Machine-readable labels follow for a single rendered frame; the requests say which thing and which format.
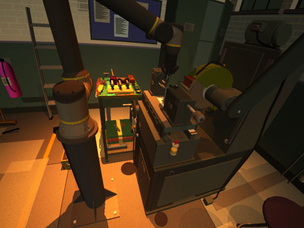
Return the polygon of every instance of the concrete floor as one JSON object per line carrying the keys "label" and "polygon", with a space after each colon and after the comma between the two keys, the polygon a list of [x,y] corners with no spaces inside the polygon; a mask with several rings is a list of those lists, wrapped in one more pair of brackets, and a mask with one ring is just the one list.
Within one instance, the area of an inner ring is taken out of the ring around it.
{"label": "concrete floor", "polygon": [[[112,119],[128,118],[126,108],[111,110]],[[90,115],[100,128],[98,109]],[[73,173],[62,170],[62,144],[50,143],[53,127],[59,125],[58,115],[49,120],[45,113],[5,114],[7,120],[18,120],[20,130],[0,136],[0,227],[1,228],[70,228],[73,196],[78,188]],[[126,175],[123,165],[132,161],[132,154],[109,157],[104,162],[100,132],[96,142],[104,180],[115,178],[119,217],[85,225],[86,228],[235,228],[237,223],[264,222],[262,205],[272,196],[286,197],[300,206],[304,195],[287,184],[258,153],[253,152],[239,172],[220,193],[215,202],[204,206],[196,200],[163,211],[167,223],[157,214],[146,216],[135,173]]]}

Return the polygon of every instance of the bulletin board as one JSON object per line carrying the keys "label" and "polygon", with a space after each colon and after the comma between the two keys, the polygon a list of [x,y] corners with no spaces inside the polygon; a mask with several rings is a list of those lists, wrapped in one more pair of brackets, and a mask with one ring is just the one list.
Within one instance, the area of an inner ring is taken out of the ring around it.
{"label": "bulletin board", "polygon": [[[137,3],[160,18],[161,0],[140,0]],[[89,0],[89,15],[91,39],[157,44],[155,40],[146,39],[145,32],[95,0]]]}

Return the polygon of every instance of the pink fire extinguisher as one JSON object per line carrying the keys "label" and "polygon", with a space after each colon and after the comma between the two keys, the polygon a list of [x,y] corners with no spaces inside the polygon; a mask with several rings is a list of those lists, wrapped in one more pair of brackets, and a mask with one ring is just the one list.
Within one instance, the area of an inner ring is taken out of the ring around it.
{"label": "pink fire extinguisher", "polygon": [[0,75],[11,98],[22,96],[22,92],[12,66],[0,58]]}

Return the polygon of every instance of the chair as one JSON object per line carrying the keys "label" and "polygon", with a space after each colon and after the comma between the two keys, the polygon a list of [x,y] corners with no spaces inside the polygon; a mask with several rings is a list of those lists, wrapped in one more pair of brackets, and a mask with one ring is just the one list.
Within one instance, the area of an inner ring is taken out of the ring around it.
{"label": "chair", "polygon": [[263,215],[266,223],[251,224],[243,222],[237,228],[302,228],[304,227],[304,208],[295,202],[280,196],[273,196],[264,201]]}

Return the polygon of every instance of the ladder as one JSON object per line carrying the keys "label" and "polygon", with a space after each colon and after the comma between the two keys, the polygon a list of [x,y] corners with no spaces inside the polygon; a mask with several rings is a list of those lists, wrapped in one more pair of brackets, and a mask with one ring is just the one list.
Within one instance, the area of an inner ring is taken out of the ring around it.
{"label": "ladder", "polygon": [[53,88],[55,84],[45,84],[43,75],[42,75],[42,70],[62,70],[62,66],[41,66],[40,65],[40,60],[39,60],[39,55],[38,55],[38,50],[39,49],[57,49],[55,45],[51,46],[44,46],[44,45],[36,45],[36,40],[35,40],[35,34],[34,34],[34,27],[50,27],[49,24],[37,24],[37,23],[32,23],[32,17],[30,15],[30,9],[29,7],[26,7],[26,12],[27,12],[27,17],[28,17],[28,27],[29,27],[29,32],[30,32],[30,37],[32,38],[32,44],[35,52],[35,58],[36,58],[36,63],[38,67],[38,72],[39,72],[39,77],[43,89],[43,94],[44,98],[47,104],[47,112],[49,119],[53,119],[53,115],[50,109],[51,105],[55,105],[55,101],[49,101],[48,100],[48,94],[47,94],[47,89],[48,88]]}

